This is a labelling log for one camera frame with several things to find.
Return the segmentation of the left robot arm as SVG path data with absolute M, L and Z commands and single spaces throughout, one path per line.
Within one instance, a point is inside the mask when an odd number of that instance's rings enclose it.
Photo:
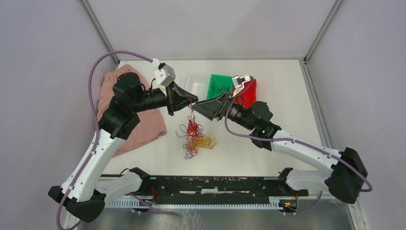
M 60 186 L 50 188 L 48 195 L 80 221 L 90 223 L 112 201 L 132 192 L 145 195 L 151 188 L 148 176 L 138 169 L 105 184 L 99 178 L 115 152 L 140 123 L 140 112 L 166 107 L 173 115 L 198 97 L 175 82 L 165 88 L 147 90 L 133 72 L 120 75 L 113 86 L 114 96 L 103 113 L 95 136 L 72 175 Z

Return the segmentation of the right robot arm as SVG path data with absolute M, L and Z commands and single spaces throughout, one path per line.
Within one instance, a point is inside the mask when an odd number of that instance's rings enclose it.
M 246 109 L 224 92 L 216 98 L 193 104 L 192 110 L 209 120 L 223 119 L 230 134 L 248 138 L 260 149 L 285 154 L 314 168 L 310 171 L 282 170 L 276 188 L 283 196 L 294 190 L 326 191 L 342 202 L 354 204 L 360 193 L 373 190 L 356 150 L 347 147 L 340 151 L 298 138 L 271 122 L 273 114 L 266 102 L 254 102 Z

